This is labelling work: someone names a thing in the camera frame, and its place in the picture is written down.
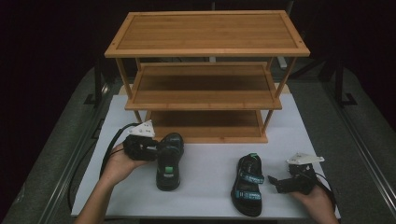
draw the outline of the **black background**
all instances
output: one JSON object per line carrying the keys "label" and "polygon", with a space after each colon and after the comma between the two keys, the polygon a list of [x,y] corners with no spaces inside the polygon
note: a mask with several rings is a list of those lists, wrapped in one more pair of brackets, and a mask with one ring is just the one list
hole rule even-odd
{"label": "black background", "polygon": [[[338,49],[396,130],[391,1],[296,0],[291,19],[311,58]],[[1,214],[28,176],[71,94],[103,57],[129,11],[210,10],[210,0],[0,2]],[[223,9],[282,9],[281,1],[218,0]]]}

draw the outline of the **shoe rack shelf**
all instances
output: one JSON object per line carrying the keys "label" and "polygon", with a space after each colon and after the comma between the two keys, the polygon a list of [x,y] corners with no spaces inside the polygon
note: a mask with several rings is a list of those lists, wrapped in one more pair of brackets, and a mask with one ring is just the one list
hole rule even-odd
{"label": "shoe rack shelf", "polygon": [[[147,110],[156,138],[186,143],[266,143],[266,126],[297,57],[309,50],[285,11],[131,12],[108,47],[128,95],[125,109]],[[275,57],[290,57],[278,87]],[[158,57],[265,57],[268,62],[141,63]],[[135,58],[130,86],[123,58]],[[262,110],[268,110],[262,121]]]}

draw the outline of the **shelf top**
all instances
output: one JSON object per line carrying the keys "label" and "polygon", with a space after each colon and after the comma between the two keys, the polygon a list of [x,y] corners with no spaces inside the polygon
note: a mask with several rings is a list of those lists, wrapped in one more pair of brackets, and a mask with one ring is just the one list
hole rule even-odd
{"label": "shelf top", "polygon": [[306,57],[283,10],[130,12],[107,58]]}

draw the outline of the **shoe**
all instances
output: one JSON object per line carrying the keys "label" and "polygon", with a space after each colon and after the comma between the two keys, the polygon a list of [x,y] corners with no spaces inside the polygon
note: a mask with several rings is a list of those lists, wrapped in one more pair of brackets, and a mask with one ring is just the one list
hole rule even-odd
{"label": "shoe", "polygon": [[262,213],[262,195],[259,184],[264,182],[262,160],[256,153],[241,158],[236,169],[231,198],[233,205],[248,217],[257,217]]}
{"label": "shoe", "polygon": [[169,133],[158,144],[157,188],[174,190],[180,185],[178,163],[184,153],[183,138],[179,133]]}

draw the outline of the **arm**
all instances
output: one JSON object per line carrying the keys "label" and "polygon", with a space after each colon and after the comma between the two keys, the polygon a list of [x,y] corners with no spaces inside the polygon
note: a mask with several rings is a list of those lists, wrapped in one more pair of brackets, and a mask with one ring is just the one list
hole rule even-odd
{"label": "arm", "polygon": [[314,186],[308,195],[301,192],[292,192],[290,195],[305,206],[309,215],[318,224],[338,224],[337,217],[332,210],[332,202],[321,187]]}
{"label": "arm", "polygon": [[102,223],[105,219],[108,202],[114,187],[125,179],[135,168],[147,163],[146,161],[133,161],[123,152],[122,144],[112,149],[115,152],[107,162],[102,176],[96,183],[90,198],[85,203],[80,214],[75,220],[78,223]]}

